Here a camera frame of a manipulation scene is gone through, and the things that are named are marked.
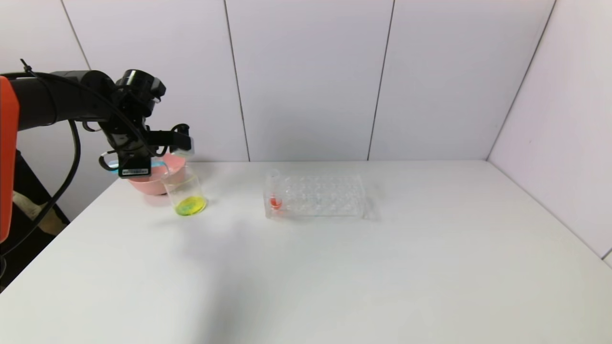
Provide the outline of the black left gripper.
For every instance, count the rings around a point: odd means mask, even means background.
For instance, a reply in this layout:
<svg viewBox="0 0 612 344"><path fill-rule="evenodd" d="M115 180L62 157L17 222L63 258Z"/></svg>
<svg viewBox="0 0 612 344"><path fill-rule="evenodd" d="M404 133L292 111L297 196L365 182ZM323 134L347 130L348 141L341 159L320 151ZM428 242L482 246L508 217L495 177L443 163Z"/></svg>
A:
<svg viewBox="0 0 612 344"><path fill-rule="evenodd" d="M141 139L131 134L110 134L109 144L117 155L117 172L120 178L151 176L151 155Z"/></svg>

